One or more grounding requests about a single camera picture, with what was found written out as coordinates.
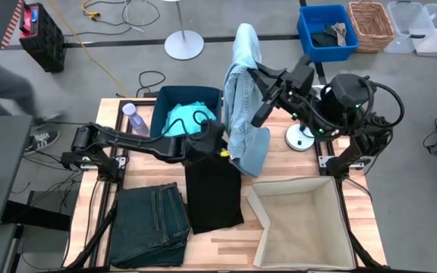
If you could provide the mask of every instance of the light blue denim jacket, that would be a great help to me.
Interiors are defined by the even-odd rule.
[[[256,31],[250,24],[241,24],[235,36],[232,65],[225,76],[225,126],[234,165],[251,177],[260,176],[271,139],[268,128],[250,124],[263,96],[247,68],[257,68],[256,62],[261,61]]]

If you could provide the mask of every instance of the wooden tabletop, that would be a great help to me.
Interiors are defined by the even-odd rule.
[[[115,127],[119,111],[119,101],[120,99],[103,99],[97,114],[96,123]],[[137,109],[149,126],[151,124],[153,107],[138,106]],[[126,124],[127,119],[124,119],[122,123],[123,131]],[[295,121],[291,120],[291,116],[286,111],[274,109],[269,119],[263,125],[271,131],[271,144],[261,177],[257,179],[247,176],[242,177],[241,209],[244,216],[244,224],[204,234],[190,235],[184,264],[180,268],[146,269],[257,270],[258,268],[254,267],[252,263],[263,229],[246,200],[252,183],[319,175],[314,148],[306,152],[295,152],[287,146],[285,132],[292,124],[295,124]],[[333,146],[335,154],[339,155],[347,148],[348,139],[340,138],[333,142]],[[182,165],[169,165],[156,160],[151,155],[139,152],[130,152],[129,156],[130,161],[127,165],[124,188],[129,189],[178,182],[178,188],[184,195],[184,200],[186,200],[184,168]],[[70,246],[65,265],[73,262],[83,249],[90,206],[90,226],[88,228],[87,239],[91,238],[95,230],[103,189],[103,182],[97,182],[93,204],[90,204],[90,196],[96,183],[96,176],[96,171],[87,171],[83,176],[75,207],[69,242]],[[362,171],[351,171],[351,178],[366,187],[366,180]],[[113,200],[114,191],[115,188],[112,189],[109,200]],[[369,197],[361,190],[346,183],[344,184],[344,196],[352,231],[370,255],[378,262],[385,264],[379,230]],[[97,259],[98,266],[104,263],[107,240],[108,231],[105,232],[101,239]]]

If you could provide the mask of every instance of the dark denim jeans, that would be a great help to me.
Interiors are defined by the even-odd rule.
[[[180,266],[190,225],[176,183],[119,191],[109,258],[116,268]]]

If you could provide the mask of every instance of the gray floor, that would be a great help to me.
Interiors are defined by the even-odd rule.
[[[76,31],[116,31],[114,28],[99,28],[88,18],[82,17],[80,2],[54,2]],[[83,36],[83,40],[165,38],[178,28],[175,6],[157,0],[151,2],[159,7],[162,17],[150,27],[145,27],[145,33],[133,30],[122,36],[88,35]],[[347,3],[322,0],[315,4],[338,2]],[[144,3],[134,0],[130,5],[133,22],[139,23],[140,20],[152,17],[152,10],[148,10],[149,7]],[[204,36],[234,35],[241,22],[252,23],[260,34],[296,33],[298,3],[295,0],[186,0],[182,2],[182,8],[187,28]],[[121,9],[122,5],[97,5],[95,10],[102,12],[102,18],[115,22],[120,20]],[[49,12],[67,32],[55,14]],[[15,37],[12,43],[18,43]],[[299,41],[261,42],[260,46],[263,64],[270,67],[291,69],[302,55]],[[164,82],[166,85],[193,84],[221,88],[231,60],[231,47],[231,42],[206,44],[202,54],[190,61],[169,58],[162,45],[94,48],[90,52],[133,96],[138,87],[137,75],[146,70],[163,72],[167,77]],[[87,58],[82,49],[69,49],[67,54],[65,71],[56,75],[44,73],[22,51],[0,51],[0,64],[31,79],[44,113],[50,115],[65,109],[67,121],[93,121],[100,99],[115,97],[115,93],[120,90]],[[337,73],[345,72],[370,75],[374,81],[395,89],[403,99],[406,106],[404,120],[395,128],[393,142],[370,172],[368,184],[388,264],[393,268],[437,271],[437,156],[428,154],[422,146],[424,137],[433,130],[432,121],[437,117],[437,58],[381,53],[354,55],[346,62],[324,66],[327,80]],[[388,119],[394,119],[398,114],[395,102],[383,93],[376,95],[375,111]],[[62,132],[60,141],[48,149],[48,152],[56,155],[68,150],[74,133],[72,126],[59,128]],[[31,190],[46,190],[67,176],[65,171],[23,161],[14,191],[23,189],[28,182],[31,182]],[[27,193],[13,195],[12,198],[26,200]],[[47,203],[57,210],[60,205],[58,198]],[[41,268],[58,267],[65,234],[50,232],[49,235],[37,234],[35,237],[32,234],[35,233],[29,230],[26,236],[31,240],[25,249],[28,262]],[[55,243],[51,247],[44,247],[39,243],[38,236],[53,238]],[[21,262],[18,271],[38,270]]]

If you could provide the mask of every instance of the plastic water bottle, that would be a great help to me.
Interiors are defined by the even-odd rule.
[[[136,106],[134,104],[127,103],[122,108],[122,112],[129,117],[129,122],[137,134],[145,137],[149,135],[149,129],[143,118],[136,113]]]

